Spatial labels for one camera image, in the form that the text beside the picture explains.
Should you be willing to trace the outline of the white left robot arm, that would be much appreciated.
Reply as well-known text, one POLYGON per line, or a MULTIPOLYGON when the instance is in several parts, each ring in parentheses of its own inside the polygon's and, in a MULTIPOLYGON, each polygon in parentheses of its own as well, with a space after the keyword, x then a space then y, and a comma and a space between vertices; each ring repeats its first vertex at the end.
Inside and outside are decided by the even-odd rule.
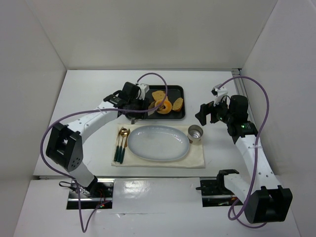
POLYGON ((147 84, 127 82, 122 90, 104 98, 94 113, 69 124, 57 123, 52 127, 46 155, 63 167, 91 196, 98 195, 102 186, 83 163, 83 144, 93 133, 122 114, 145 119, 149 105, 145 97, 148 91, 147 84))

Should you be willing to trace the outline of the orange glazed donut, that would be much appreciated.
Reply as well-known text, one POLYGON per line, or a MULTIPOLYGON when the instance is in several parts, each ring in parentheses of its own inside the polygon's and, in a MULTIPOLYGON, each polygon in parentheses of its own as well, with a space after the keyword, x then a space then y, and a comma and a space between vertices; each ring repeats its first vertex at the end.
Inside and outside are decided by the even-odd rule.
POLYGON ((165 99, 164 101, 162 101, 162 99, 157 100, 155 102, 155 107, 158 105, 160 105, 156 110, 156 112, 158 114, 166 115, 166 114, 170 113, 172 110, 172 104, 168 99, 165 99))

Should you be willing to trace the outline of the metal tongs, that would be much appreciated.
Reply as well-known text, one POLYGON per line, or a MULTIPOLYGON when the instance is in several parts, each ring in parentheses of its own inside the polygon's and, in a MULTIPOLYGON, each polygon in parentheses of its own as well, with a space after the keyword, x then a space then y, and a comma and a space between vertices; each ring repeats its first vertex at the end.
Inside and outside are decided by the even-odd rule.
POLYGON ((148 109, 150 110, 149 112, 146 112, 144 114, 136 114, 135 118, 131 118, 130 119, 131 124, 135 124, 138 121, 148 119, 151 115, 153 115, 156 112, 156 110, 153 110, 154 107, 155 107, 155 101, 149 104, 148 106, 148 109))

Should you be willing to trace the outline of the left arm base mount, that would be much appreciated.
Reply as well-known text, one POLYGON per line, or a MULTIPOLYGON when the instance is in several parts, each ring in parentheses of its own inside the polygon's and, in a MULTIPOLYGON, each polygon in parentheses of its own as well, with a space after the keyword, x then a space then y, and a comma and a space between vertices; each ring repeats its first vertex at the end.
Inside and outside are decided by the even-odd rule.
MULTIPOLYGON (((60 181, 59 186, 67 188, 69 191, 67 199, 67 210, 78 210, 79 208, 79 192, 74 181, 66 182, 60 181)), ((94 209, 97 205, 100 205, 100 209, 112 209, 113 206, 113 191, 114 180, 101 179, 98 182, 97 190, 92 194, 83 187, 79 188, 81 208, 94 209)))

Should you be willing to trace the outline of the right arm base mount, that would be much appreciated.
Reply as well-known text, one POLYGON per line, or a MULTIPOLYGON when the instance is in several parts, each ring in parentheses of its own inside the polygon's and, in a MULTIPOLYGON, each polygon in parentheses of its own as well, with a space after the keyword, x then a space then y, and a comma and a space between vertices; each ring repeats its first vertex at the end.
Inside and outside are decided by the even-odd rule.
POLYGON ((227 190, 221 190, 215 178, 200 178, 196 190, 200 192, 203 207, 231 206, 237 197, 227 190))

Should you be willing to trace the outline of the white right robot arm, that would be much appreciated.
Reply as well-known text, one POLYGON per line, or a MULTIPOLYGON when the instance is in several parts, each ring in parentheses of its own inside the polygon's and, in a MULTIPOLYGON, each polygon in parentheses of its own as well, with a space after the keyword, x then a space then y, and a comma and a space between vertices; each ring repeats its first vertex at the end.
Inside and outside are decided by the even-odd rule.
POLYGON ((251 224, 283 222, 288 214, 293 195, 289 188, 283 188, 267 161, 258 131, 248 120, 248 100, 233 95, 230 100, 222 96, 219 100, 202 104, 195 117, 202 126, 206 116, 210 122, 223 122, 241 153, 252 180, 247 183, 235 169, 220 170, 217 190, 233 193, 243 204, 243 212, 251 224))

